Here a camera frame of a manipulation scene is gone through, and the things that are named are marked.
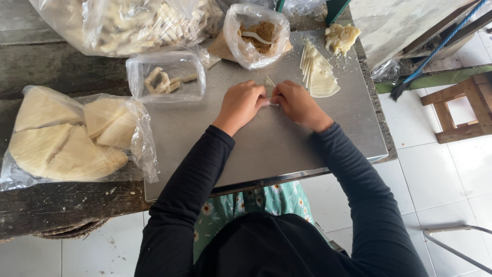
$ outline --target woman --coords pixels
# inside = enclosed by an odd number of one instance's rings
[[[212,208],[207,198],[234,147],[232,136],[268,104],[265,94],[252,80],[227,91],[219,116],[150,209],[135,276],[427,276],[390,189],[340,125],[289,80],[275,87],[272,102],[313,130],[317,151],[346,193],[352,258],[331,249],[304,217],[263,211],[225,225],[193,264],[194,225],[209,213],[202,208]]]

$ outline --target wooden chair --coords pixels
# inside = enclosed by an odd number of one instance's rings
[[[448,101],[467,97],[477,120],[455,125]],[[442,132],[436,133],[440,144],[492,134],[492,72],[471,76],[449,88],[421,97],[422,105],[434,104]]]

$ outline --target broom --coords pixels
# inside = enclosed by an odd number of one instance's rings
[[[473,10],[471,10],[471,12],[461,21],[461,23],[456,26],[456,28],[454,28],[454,30],[441,42],[441,44],[436,48],[434,49],[434,51],[432,51],[432,53],[424,60],[424,62],[409,76],[407,77],[407,79],[405,79],[405,81],[403,81],[403,83],[399,84],[398,86],[396,86],[390,93],[390,97],[391,99],[393,99],[395,102],[397,101],[398,97],[401,96],[401,94],[403,93],[403,91],[405,89],[407,89],[411,82],[417,78],[417,77],[420,77],[422,75],[422,68],[424,68],[424,66],[426,66],[426,64],[432,59],[432,57],[434,57],[434,55],[439,51],[441,50],[444,45],[446,43],[448,43],[448,41],[456,34],[456,32],[458,32],[462,27],[463,25],[468,21],[470,20],[470,17],[485,3],[487,2],[487,0],[481,0],[474,8]]]

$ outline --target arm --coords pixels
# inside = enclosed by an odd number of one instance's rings
[[[231,87],[222,108],[150,208],[135,276],[189,276],[194,224],[234,147],[232,136],[268,104],[254,81]]]
[[[380,276],[426,276],[390,188],[302,87],[284,83],[277,85],[272,100],[286,107],[285,113],[296,123],[315,131],[312,139],[318,152],[348,197],[353,260]]]

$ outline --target metal tabletop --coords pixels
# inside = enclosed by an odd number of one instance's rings
[[[221,60],[207,76],[203,100],[182,104],[147,104],[160,169],[159,182],[145,184],[146,201],[157,199],[183,158],[215,120],[227,89],[253,79],[258,84],[268,75],[274,83],[285,79],[302,83],[299,68],[308,37],[333,65],[340,91],[326,98],[315,98],[320,107],[338,122],[358,149],[377,161],[388,151],[369,98],[369,92],[353,47],[347,57],[337,57],[324,47],[324,30],[291,32],[293,48],[266,68],[248,71],[239,64]],[[226,193],[239,183],[290,179],[328,171],[308,144],[311,131],[290,121],[280,107],[268,106],[235,135],[234,147],[214,190]]]

